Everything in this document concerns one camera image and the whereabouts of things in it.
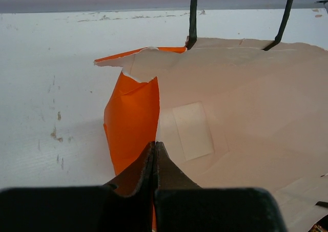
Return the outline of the brown snack bag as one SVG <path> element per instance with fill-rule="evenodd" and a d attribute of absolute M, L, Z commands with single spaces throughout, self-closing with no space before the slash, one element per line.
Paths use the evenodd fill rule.
<path fill-rule="evenodd" d="M 316 223 L 312 226 L 309 232 L 327 232 L 327 229 L 322 227 L 320 224 Z"/>

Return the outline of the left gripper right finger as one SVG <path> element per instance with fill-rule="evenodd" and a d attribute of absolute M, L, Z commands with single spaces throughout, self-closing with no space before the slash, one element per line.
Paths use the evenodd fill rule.
<path fill-rule="evenodd" d="M 277 202 L 262 188 L 201 188 L 162 142 L 155 145 L 153 164 L 157 231 L 287 230 Z"/>

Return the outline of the orange paper bag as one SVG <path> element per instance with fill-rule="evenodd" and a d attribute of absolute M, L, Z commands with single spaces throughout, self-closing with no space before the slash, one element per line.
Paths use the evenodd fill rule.
<path fill-rule="evenodd" d="M 191 0 L 183 48 L 97 59 L 122 67 L 104 112 L 116 174 L 154 139 L 202 187 L 255 186 L 278 202 L 288 231 L 327 216 L 327 51 L 281 42 L 198 38 Z"/>

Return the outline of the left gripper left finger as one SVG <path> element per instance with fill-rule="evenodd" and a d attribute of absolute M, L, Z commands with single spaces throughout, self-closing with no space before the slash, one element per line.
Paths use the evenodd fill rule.
<path fill-rule="evenodd" d="M 151 231 L 154 150 L 103 185 L 1 190 L 1 231 Z"/>

